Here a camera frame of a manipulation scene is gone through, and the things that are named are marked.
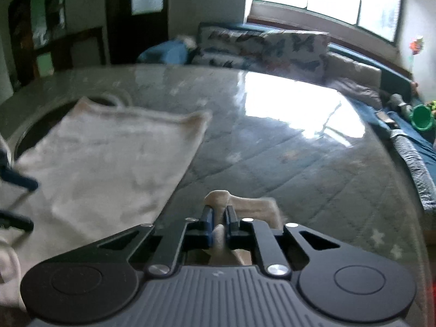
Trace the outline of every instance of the green plastic cup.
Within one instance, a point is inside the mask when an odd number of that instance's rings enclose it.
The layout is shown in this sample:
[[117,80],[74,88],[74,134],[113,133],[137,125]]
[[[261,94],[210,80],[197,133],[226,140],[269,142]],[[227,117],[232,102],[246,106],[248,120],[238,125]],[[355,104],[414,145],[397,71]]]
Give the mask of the green plastic cup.
[[431,111],[423,104],[416,106],[410,115],[411,124],[420,132],[430,130],[433,127],[433,120]]

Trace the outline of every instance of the table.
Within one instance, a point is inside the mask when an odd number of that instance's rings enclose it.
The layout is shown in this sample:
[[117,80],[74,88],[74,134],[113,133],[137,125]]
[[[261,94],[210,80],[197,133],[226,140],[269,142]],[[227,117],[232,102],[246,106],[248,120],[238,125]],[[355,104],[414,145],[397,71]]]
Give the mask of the table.
[[76,69],[37,80],[3,103],[0,133],[13,138],[28,119],[65,98],[102,93],[157,111],[213,113],[158,227],[198,216],[211,190],[271,196],[286,221],[405,264],[418,284],[407,321],[433,326],[417,208],[383,145],[335,90],[200,66]]

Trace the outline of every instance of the triangular cutout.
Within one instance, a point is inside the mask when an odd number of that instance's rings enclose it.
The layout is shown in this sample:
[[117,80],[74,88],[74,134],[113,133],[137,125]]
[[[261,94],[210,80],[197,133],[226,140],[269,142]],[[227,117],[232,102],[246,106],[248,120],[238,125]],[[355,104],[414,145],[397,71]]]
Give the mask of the triangular cutout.
[[300,232],[300,235],[304,237],[304,239],[312,246],[313,249],[317,251],[323,251],[325,249],[337,249],[339,245],[333,242],[330,242],[324,238],[321,238],[317,235],[314,235],[308,231]]
[[122,237],[115,238],[114,240],[104,243],[99,248],[111,249],[113,251],[122,251],[126,246],[139,234],[139,231],[130,232]]

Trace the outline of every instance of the window sill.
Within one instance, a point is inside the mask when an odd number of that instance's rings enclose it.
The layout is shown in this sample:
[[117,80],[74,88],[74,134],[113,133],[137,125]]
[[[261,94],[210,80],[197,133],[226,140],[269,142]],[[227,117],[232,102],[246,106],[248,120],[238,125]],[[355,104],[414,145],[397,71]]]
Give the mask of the window sill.
[[398,49],[388,41],[355,26],[311,11],[272,2],[253,1],[249,19],[293,26],[297,29],[328,32],[336,40],[367,50],[389,63],[395,65],[398,63]]

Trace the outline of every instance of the towel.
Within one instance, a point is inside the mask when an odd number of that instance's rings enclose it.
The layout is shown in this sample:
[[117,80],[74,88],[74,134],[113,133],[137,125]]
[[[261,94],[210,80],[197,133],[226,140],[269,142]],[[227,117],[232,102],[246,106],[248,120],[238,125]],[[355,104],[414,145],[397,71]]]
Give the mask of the towel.
[[206,196],[204,204],[213,207],[214,222],[220,223],[213,230],[214,243],[208,252],[211,256],[209,265],[250,265],[252,263],[250,252],[242,249],[231,251],[225,246],[225,227],[222,224],[222,217],[228,205],[232,205],[239,219],[251,217],[267,222],[271,228],[283,228],[282,216],[273,198],[240,198],[231,195],[226,190],[214,190]]
[[14,168],[34,193],[0,183],[0,207],[30,217],[24,234],[0,229],[0,305],[24,309],[20,280],[45,259],[153,223],[182,179],[210,121],[80,100]]

